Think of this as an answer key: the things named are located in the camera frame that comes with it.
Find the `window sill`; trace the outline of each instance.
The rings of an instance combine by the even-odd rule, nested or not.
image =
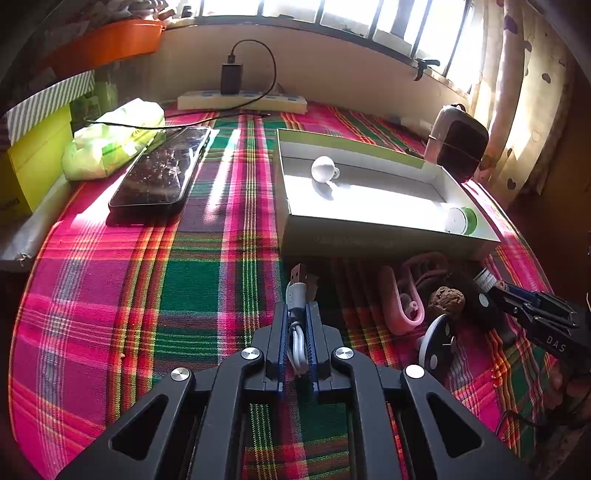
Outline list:
[[[325,25],[319,25],[316,23],[310,23],[302,20],[295,20],[292,18],[284,17],[262,17],[250,15],[211,15],[208,17],[183,18],[178,23],[178,25],[170,24],[167,28],[172,29],[180,27],[189,27],[194,25],[266,25],[270,27],[282,27],[290,28],[293,30],[304,30],[312,33],[318,33],[320,35],[326,35],[328,37],[338,38],[339,40],[348,41],[360,45],[362,47],[370,48],[373,51],[380,52],[390,58],[401,61],[402,63],[409,65],[415,69],[418,66],[418,63],[412,58],[410,58],[408,55],[400,53],[399,51],[396,51],[393,48],[386,46],[385,43],[392,44],[392,38],[390,38],[389,40],[386,39],[384,36],[390,34],[380,30],[376,31],[376,36],[374,38],[380,40],[383,43],[379,43],[378,41],[370,40],[368,38],[361,37],[359,35],[349,33],[343,30],[338,30],[337,28],[327,27]],[[403,40],[400,40],[398,37],[395,37],[394,35],[392,35],[392,37],[397,41],[397,44],[400,43],[401,50],[407,50],[405,47],[408,44],[406,44]],[[440,75],[439,73],[433,71],[432,69],[427,68],[424,74],[430,76],[431,78],[438,81],[450,90],[453,90],[466,100],[468,99],[467,93],[457,88],[453,82],[451,82],[444,76]]]

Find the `pink hair clip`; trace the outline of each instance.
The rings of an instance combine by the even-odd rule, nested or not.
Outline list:
[[[417,287],[426,279],[445,275],[449,265],[438,252],[417,255],[402,264],[402,278],[396,281],[394,270],[384,265],[379,272],[379,293],[384,319],[390,332],[404,335],[422,324],[425,308]]]

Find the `green tissue package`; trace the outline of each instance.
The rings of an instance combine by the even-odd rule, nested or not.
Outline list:
[[[118,109],[107,112],[97,121],[160,127],[164,110],[154,102],[136,98]],[[109,177],[114,171],[150,145],[159,130],[111,127],[92,124],[74,134],[61,158],[68,180],[94,180]]]

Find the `smartphone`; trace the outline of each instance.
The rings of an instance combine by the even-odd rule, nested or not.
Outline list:
[[[210,132],[209,127],[187,127],[140,153],[109,201],[109,210],[141,216],[180,210]]]

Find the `black cable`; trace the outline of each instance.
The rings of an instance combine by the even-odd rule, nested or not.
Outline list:
[[[204,124],[204,123],[209,122],[211,120],[218,120],[218,119],[222,119],[222,118],[229,118],[231,116],[238,116],[238,115],[243,115],[243,113],[242,112],[236,112],[236,113],[232,113],[232,114],[229,114],[229,115],[212,116],[210,118],[205,118],[203,120],[200,120],[199,122],[193,122],[192,124],[164,125],[162,127],[139,127],[137,125],[118,124],[116,122],[98,122],[96,120],[85,120],[85,121],[88,122],[88,123],[90,123],[90,124],[109,125],[110,127],[127,127],[127,128],[136,128],[136,129],[139,129],[139,130],[168,130],[168,129],[171,129],[171,128],[196,127],[197,125]],[[270,113],[244,113],[244,115],[254,115],[254,116],[265,117],[265,116],[269,116]]]
[[[499,423],[496,426],[495,436],[499,436],[499,432],[501,431],[501,427],[503,425],[503,422],[506,420],[506,418],[509,415],[511,415],[511,417],[515,418],[516,420],[519,420],[520,422],[525,423],[526,425],[529,425],[530,427],[533,427],[533,428],[547,427],[551,424],[555,424],[555,425],[566,425],[567,427],[569,427],[571,429],[581,429],[581,428],[585,427],[586,425],[588,425],[589,423],[591,423],[591,419],[582,420],[582,421],[577,422],[577,421],[573,420],[573,417],[576,415],[578,410],[585,404],[585,402],[587,401],[587,399],[590,396],[591,396],[591,387],[589,387],[585,396],[571,410],[569,410],[566,413],[566,415],[563,417],[562,421],[553,420],[553,421],[547,421],[544,423],[536,423],[534,421],[531,421],[530,419],[526,419],[523,415],[517,413],[516,411],[505,410],[503,412],[503,415],[501,415],[501,419],[499,420]]]
[[[267,47],[262,41],[254,40],[253,38],[246,38],[244,40],[241,40],[241,41],[237,42],[232,47],[232,51],[230,52],[230,55],[228,56],[228,60],[230,61],[230,59],[233,59],[234,58],[234,49],[238,45],[240,45],[240,43],[245,42],[245,41],[251,41],[251,42],[254,42],[254,43],[259,43],[260,45],[262,45],[263,47],[265,47],[267,49],[267,51],[269,52],[269,55],[271,55],[271,60],[273,61],[273,83],[271,84],[271,87],[265,93],[259,95],[255,99],[249,100],[249,101],[247,101],[245,103],[241,103],[240,105],[231,106],[231,107],[227,107],[227,108],[222,108],[222,109],[218,110],[219,112],[226,112],[228,110],[235,110],[237,108],[242,108],[242,107],[244,107],[246,105],[250,105],[251,103],[258,102],[260,99],[262,99],[262,98],[266,97],[267,95],[269,95],[269,93],[271,93],[271,91],[273,90],[273,88],[275,88],[275,85],[277,84],[277,63],[275,62],[275,56],[273,55],[273,52],[271,51],[271,49],[269,47]],[[169,115],[166,118],[174,118],[175,116],[183,116],[183,115],[188,115],[188,114],[187,113],[175,113],[174,115]]]
[[[526,419],[523,415],[517,413],[516,411],[513,410],[505,410],[503,412],[503,415],[501,415],[501,419],[499,420],[499,423],[496,426],[495,429],[495,436],[499,435],[499,432],[501,431],[501,427],[503,426],[503,422],[506,420],[506,418],[511,415],[513,418],[525,423],[526,425],[529,425],[530,427],[536,428],[536,427],[545,427],[546,425],[548,425],[547,423],[535,423],[533,421],[531,421],[530,419]]]
[[[271,49],[269,47],[267,47],[267,45],[265,45],[262,41],[254,40],[253,38],[245,38],[244,40],[240,40],[234,44],[234,46],[232,47],[232,51],[230,52],[230,55],[228,58],[234,58],[234,49],[238,45],[240,45],[240,43],[246,42],[246,41],[259,43],[260,45],[265,47],[267,49],[267,51],[269,52],[269,55],[271,55],[271,60],[273,61],[273,82],[271,83],[271,87],[269,87],[269,89],[265,93],[259,95],[255,99],[241,103],[240,105],[219,109],[218,112],[227,112],[230,110],[236,110],[236,109],[242,108],[246,105],[250,105],[251,103],[257,102],[257,101],[261,100],[262,98],[266,97],[267,95],[269,95],[269,93],[271,93],[271,91],[273,90],[273,88],[275,88],[275,85],[277,84],[277,62],[275,61],[275,56],[273,55],[273,52],[271,51]],[[191,115],[192,113],[194,113],[194,112],[175,113],[174,115],[166,116],[166,118],[168,119],[168,118],[174,118],[176,116]],[[231,115],[222,115],[222,116],[217,116],[217,117],[206,118],[204,120],[200,120],[199,122],[194,122],[192,124],[167,125],[166,127],[138,127],[136,125],[118,124],[118,123],[114,123],[114,122],[97,122],[96,120],[86,120],[86,119],[85,120],[86,120],[86,122],[88,122],[90,124],[103,124],[103,125],[109,125],[110,127],[128,127],[128,128],[136,128],[136,129],[141,129],[141,130],[166,130],[169,128],[195,127],[197,125],[204,124],[205,122],[209,122],[210,120],[216,120],[218,118],[227,118],[230,116],[237,116],[237,115],[240,115],[240,113],[238,112],[238,113],[233,113]],[[253,113],[253,115],[259,115],[262,117],[262,116],[268,116],[269,114],[268,113],[259,113],[259,114]]]

